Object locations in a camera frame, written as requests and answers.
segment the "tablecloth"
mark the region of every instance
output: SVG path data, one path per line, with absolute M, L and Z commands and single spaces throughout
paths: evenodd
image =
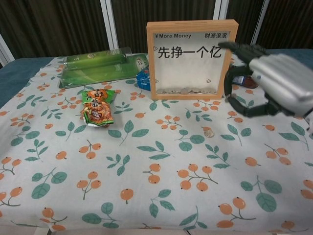
M 61 60 L 50 64 L 0 110 L 0 224 L 312 233 L 301 118 L 151 100 L 135 79 L 60 90 Z M 108 128 L 82 120 L 81 92 L 100 88 L 116 92 Z M 247 107 L 265 102 L 260 88 L 234 89 Z

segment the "dark curtain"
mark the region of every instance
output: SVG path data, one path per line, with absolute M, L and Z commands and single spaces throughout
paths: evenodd
M 109 49 L 99 0 L 0 0 L 0 33 L 16 59 Z
M 213 19 L 215 0 L 112 0 L 119 47 L 147 53 L 149 21 Z
M 265 48 L 313 48 L 313 0 L 270 0 L 258 44 Z
M 236 42 L 251 43 L 262 5 L 263 0 L 229 0 L 226 19 L 239 24 Z

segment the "blue box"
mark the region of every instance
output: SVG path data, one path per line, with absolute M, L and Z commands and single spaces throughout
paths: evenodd
M 150 91 L 150 74 L 149 66 L 145 67 L 136 75 L 137 85 L 139 88 Z

